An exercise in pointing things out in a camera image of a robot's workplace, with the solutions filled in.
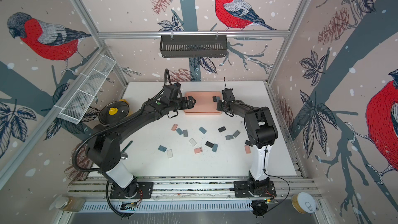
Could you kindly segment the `pink plastic storage tray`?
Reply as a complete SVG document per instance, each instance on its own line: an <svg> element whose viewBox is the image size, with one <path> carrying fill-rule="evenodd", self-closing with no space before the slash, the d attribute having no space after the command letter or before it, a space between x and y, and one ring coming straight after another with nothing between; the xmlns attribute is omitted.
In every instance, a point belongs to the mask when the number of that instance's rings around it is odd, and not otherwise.
<svg viewBox="0 0 398 224"><path fill-rule="evenodd" d="M191 91L186 92L185 96L192 96L196 100L193 109L184 110L186 115L221 115L217 111L217 102L213 101L213 96L222 98L220 91Z"/></svg>

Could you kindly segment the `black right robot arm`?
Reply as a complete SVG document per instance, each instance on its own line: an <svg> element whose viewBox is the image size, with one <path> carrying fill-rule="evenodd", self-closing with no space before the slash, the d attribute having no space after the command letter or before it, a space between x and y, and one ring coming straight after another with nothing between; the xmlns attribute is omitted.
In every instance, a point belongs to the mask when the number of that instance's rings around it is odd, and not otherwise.
<svg viewBox="0 0 398 224"><path fill-rule="evenodd" d="M248 174L248 191L253 196L260 196L270 185L267 172L269 154L278 138L277 127L271 111L268 107L254 107L237 100L230 88L222 90L222 100L217 102L217 110L230 117L243 118L248 141L257 149Z"/></svg>

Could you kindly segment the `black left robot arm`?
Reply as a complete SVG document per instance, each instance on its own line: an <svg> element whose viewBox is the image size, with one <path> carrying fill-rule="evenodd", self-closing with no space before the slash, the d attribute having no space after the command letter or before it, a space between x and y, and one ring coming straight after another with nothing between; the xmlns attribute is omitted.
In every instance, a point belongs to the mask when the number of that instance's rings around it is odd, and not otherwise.
<svg viewBox="0 0 398 224"><path fill-rule="evenodd" d="M83 140L72 157L73 167L80 172L98 172L121 189L127 197L138 191L137 179L121 162L120 144L144 126L167 116L169 112L194 108L196 100L183 96L180 83L163 86L154 97L142 104L133 115L105 127ZM86 147L86 156L98 166L97 169L83 168L78 164L78 154Z"/></svg>

